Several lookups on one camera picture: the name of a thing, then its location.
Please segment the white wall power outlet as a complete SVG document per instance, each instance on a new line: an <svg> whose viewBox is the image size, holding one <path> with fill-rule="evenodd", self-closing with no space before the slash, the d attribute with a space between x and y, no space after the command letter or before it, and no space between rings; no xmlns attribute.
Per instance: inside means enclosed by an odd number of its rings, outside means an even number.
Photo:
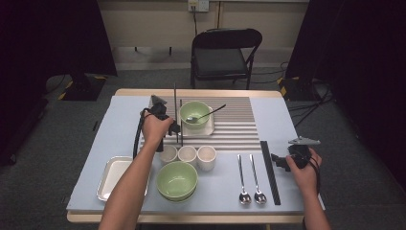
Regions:
<svg viewBox="0 0 406 230"><path fill-rule="evenodd" d="M209 0L188 0L189 12L208 12L210 9Z"/></svg>

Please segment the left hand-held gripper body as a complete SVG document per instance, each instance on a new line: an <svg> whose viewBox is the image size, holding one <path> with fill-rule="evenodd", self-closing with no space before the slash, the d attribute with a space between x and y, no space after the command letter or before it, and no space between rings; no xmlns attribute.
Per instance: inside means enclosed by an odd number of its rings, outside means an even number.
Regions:
<svg viewBox="0 0 406 230"><path fill-rule="evenodd" d="M149 112L161 121L166 120L169 117L166 107L167 102L156 95L151 96L151 101L152 107L149 109Z"/></svg>

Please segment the black taped stand base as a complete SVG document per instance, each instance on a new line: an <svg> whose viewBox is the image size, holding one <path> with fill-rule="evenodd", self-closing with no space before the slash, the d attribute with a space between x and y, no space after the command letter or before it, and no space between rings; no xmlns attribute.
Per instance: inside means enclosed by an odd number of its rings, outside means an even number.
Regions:
<svg viewBox="0 0 406 230"><path fill-rule="evenodd" d="M280 92L286 101L310 102L319 101L320 96L315 90L311 80L304 80L300 77L291 79L280 78L277 80Z"/></svg>
<svg viewBox="0 0 406 230"><path fill-rule="evenodd" d="M94 102L100 95L106 77L76 74L58 97L62 101Z"/></svg>

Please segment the person's right hand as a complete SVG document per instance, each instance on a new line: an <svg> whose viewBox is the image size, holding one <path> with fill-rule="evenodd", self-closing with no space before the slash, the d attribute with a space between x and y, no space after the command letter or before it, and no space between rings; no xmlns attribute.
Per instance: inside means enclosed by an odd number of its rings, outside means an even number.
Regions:
<svg viewBox="0 0 406 230"><path fill-rule="evenodd" d="M302 169L299 169L290 155L286 157L286 162L293 173L295 182L299 190L303 192L314 191L319 194L320 166L322 158L312 148L310 162Z"/></svg>

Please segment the grey round floor base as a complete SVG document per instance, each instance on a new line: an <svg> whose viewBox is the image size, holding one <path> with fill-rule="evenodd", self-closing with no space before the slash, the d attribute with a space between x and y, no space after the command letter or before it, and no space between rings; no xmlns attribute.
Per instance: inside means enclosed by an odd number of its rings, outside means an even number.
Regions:
<svg viewBox="0 0 406 230"><path fill-rule="evenodd" d="M45 93L50 94L55 90L58 90L69 80L69 78L69 75L57 75L48 78L45 83Z"/></svg>

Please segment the black folding chair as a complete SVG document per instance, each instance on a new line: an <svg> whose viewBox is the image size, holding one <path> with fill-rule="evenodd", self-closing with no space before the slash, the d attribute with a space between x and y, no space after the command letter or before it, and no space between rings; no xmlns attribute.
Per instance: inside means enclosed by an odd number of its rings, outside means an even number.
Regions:
<svg viewBox="0 0 406 230"><path fill-rule="evenodd" d="M262 34L251 28L210 29L192 41L191 87L196 81L246 80L250 88L255 53Z"/></svg>

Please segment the light blue table mat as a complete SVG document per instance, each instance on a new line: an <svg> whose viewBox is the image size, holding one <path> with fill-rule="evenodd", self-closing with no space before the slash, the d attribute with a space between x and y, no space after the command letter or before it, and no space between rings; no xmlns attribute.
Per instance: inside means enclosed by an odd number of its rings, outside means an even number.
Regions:
<svg viewBox="0 0 406 230"><path fill-rule="evenodd" d="M279 156L288 153L288 142L297 134L282 98L249 97L259 134L259 141L266 141L270 152ZM108 160L115 156L130 156L136 145L144 143L136 130L140 111L151 104L148 96L115 96L101 122L92 149L80 174L79 181L67 206L69 212L99 213L104 201L97 197L102 173ZM242 205L238 201L241 191L237 155L241 156L245 190L256 190L250 162L254 155L259 188L271 196L261 147L259 150L216 150L214 168L200 172L194 195L184 202L164 199L151 178L143 206L146 215L251 215L251 214L299 214L303 202L294 179L281 168L274 170L281 205L268 200L265 204L253 202Z"/></svg>

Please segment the white cup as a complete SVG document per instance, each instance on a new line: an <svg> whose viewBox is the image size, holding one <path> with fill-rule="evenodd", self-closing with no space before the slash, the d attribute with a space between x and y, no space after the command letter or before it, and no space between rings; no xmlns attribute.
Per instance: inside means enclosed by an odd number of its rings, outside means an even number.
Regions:
<svg viewBox="0 0 406 230"><path fill-rule="evenodd" d="M197 165L204 171L208 172L214 168L216 159L216 150L211 146L202 146L197 151Z"/></svg>
<svg viewBox="0 0 406 230"><path fill-rule="evenodd" d="M178 151L178 158L182 162L192 164L196 161L196 157L197 157L197 151L193 146L183 146Z"/></svg>
<svg viewBox="0 0 406 230"><path fill-rule="evenodd" d="M175 146L166 145L163 151L159 153L160 161L163 164L173 162L177 159L177 148Z"/></svg>

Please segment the metal spoon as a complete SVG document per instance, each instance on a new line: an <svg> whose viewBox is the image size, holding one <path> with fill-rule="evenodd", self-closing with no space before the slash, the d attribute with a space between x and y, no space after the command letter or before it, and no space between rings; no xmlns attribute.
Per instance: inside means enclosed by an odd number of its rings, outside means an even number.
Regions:
<svg viewBox="0 0 406 230"><path fill-rule="evenodd" d="M200 120L200 119L202 119L202 118L204 118L204 117L207 117L207 116L209 116L209 115L211 115L211 114L217 112L218 110L224 108L225 106L226 106L226 104L222 105L221 107L219 107L219 108L217 108L217 109L214 109L214 110L210 111L209 113L207 113L207 114L205 114L205 115L203 115L203 116L201 116L201 117L199 117L199 118L197 118L197 117L188 117L188 118L186 119L186 121L187 121L188 123L193 123L193 124L195 124L195 123L197 123L198 120Z"/></svg>
<svg viewBox="0 0 406 230"><path fill-rule="evenodd" d="M241 156L239 154L237 155L237 162L238 162L238 170L239 170L239 177L240 177L240 184L241 184L241 193L239 194L239 202L243 205L248 205L251 203L252 198L245 190L242 161L241 161Z"/></svg>
<svg viewBox="0 0 406 230"><path fill-rule="evenodd" d="M258 182L256 166L255 166L255 160L254 160L254 155L253 154L250 155L250 162L251 162L251 167L252 167L252 171L253 171L253 177L254 177L255 186L256 186L256 192L254 194L254 199L255 199L257 204L265 204L267 202L267 197L259 188L259 182Z"/></svg>

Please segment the row of black chopsticks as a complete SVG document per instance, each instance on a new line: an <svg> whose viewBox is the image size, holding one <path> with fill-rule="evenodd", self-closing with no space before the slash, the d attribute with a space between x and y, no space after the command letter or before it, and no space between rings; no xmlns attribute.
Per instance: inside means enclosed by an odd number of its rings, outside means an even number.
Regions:
<svg viewBox="0 0 406 230"><path fill-rule="evenodd" d="M266 141L260 141L259 143L261 146L263 161L265 164L265 169L267 172L268 181L269 181L269 185L271 188L271 193L272 193L272 197L274 200L274 204L281 205L282 203L281 203L281 199L280 199L280 194L279 194L279 190L278 190L278 185L277 185L277 181L276 181L276 177L275 177L275 173L274 173L274 169L273 169L272 158L271 158L271 153L268 148L268 144Z"/></svg>

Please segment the grey striped placemat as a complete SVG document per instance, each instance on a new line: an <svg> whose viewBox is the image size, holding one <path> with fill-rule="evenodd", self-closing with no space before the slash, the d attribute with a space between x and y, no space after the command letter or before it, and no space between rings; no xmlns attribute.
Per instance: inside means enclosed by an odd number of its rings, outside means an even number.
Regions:
<svg viewBox="0 0 406 230"><path fill-rule="evenodd" d="M226 104L219 111L212 114L214 118L214 132L206 136L184 137L184 146L212 146L216 150L259 150L259 134L249 97L182 97L184 103L200 101L212 109ZM164 138L165 145L178 148L176 136Z"/></svg>

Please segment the person's left hand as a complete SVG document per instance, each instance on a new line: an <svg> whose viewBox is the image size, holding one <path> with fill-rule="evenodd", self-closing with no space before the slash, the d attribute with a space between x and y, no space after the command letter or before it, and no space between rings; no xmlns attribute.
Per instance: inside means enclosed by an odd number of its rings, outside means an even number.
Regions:
<svg viewBox="0 0 406 230"><path fill-rule="evenodd" d="M169 131L170 125L173 123L171 117L165 120L159 120L155 115L146 112L144 115L144 125L142 132L145 138L144 147L151 150L157 150L161 140Z"/></svg>

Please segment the slim black chopstick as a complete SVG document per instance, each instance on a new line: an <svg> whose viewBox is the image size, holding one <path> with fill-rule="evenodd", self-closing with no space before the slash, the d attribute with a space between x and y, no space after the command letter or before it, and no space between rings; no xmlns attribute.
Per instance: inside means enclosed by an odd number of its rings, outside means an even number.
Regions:
<svg viewBox="0 0 406 230"><path fill-rule="evenodd" d="M183 137L183 122L182 122L182 116L181 116L181 107L183 105L182 99L179 100L179 126L180 126L180 145L181 147L184 146L184 137Z"/></svg>
<svg viewBox="0 0 406 230"><path fill-rule="evenodd" d="M174 101L174 116L175 116L175 118L174 118L174 122L175 122L175 125L176 126L178 126L178 123L177 123L177 121L178 121L178 114L177 114L177 93L176 93L176 89L177 89L177 87L176 87L176 82L174 82L174 84L173 84L173 101ZM179 137L178 137L178 132L176 132L176 143L178 144L179 143Z"/></svg>

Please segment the green bowl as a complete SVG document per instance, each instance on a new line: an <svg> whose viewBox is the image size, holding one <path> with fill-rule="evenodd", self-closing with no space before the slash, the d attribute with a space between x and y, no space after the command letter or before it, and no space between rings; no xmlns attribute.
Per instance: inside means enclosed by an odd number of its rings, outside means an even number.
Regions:
<svg viewBox="0 0 406 230"><path fill-rule="evenodd" d="M159 194L183 196L194 192L198 184L198 173L189 163L168 163L157 174L156 187Z"/></svg>
<svg viewBox="0 0 406 230"><path fill-rule="evenodd" d="M160 194L164 199L170 201L170 202L184 202L188 199L190 199L193 195L194 192L191 192L187 195L181 195L181 196L169 196L169 195L165 195L165 194Z"/></svg>
<svg viewBox="0 0 406 230"><path fill-rule="evenodd" d="M200 101L184 103L180 108L180 116L183 125L188 129L203 128L209 121L209 107ZM197 118L196 122L188 121L188 118Z"/></svg>

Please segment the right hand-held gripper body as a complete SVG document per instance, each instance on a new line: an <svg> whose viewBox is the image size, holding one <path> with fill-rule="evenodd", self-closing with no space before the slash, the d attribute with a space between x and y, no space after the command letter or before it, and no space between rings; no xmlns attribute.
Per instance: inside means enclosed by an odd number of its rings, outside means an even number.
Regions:
<svg viewBox="0 0 406 230"><path fill-rule="evenodd" d="M288 142L288 151L292 159L295 161L298 168L304 168L311 158L309 147L313 145L320 145L320 140L313 140L303 136Z"/></svg>

